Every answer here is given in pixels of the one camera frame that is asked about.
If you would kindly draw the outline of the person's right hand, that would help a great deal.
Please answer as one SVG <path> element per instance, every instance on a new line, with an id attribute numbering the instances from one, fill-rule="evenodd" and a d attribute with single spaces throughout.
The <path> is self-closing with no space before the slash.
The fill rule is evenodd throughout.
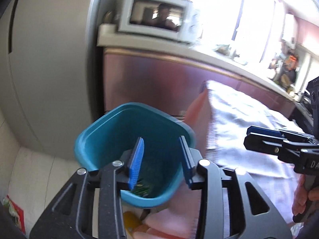
<path id="1" fill-rule="evenodd" d="M 305 211 L 305 204 L 308 199 L 314 200 L 313 193 L 310 192 L 310 198 L 308 196 L 308 192 L 304 187 L 305 175 L 301 175 L 299 177 L 297 188 L 294 192 L 294 202 L 292 204 L 292 213 L 294 216 L 298 214 L 302 214 Z"/>

